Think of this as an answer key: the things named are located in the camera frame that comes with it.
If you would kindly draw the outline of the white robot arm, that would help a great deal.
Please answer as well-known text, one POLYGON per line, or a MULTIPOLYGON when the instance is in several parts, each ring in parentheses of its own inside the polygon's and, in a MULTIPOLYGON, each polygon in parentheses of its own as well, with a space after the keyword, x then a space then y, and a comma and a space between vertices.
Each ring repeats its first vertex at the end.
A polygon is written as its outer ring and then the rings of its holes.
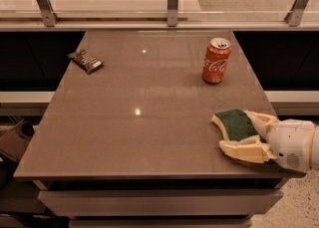
POLYGON ((285 169, 319 169, 319 126, 309 120, 279 120, 270 114, 231 110, 212 117, 222 133, 219 147, 251 163, 275 161, 285 169))

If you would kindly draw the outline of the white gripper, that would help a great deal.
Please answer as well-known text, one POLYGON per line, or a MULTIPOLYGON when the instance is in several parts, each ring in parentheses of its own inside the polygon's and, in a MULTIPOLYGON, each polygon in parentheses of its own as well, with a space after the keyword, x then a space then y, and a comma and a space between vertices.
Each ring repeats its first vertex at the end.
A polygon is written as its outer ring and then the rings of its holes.
POLYGON ((225 155, 251 163, 264 163, 275 155, 275 162, 285 169, 306 173, 315 168, 315 124, 312 121, 279 121, 271 114, 245 113, 269 145, 262 143, 259 135, 240 141, 221 140, 219 146, 225 155))

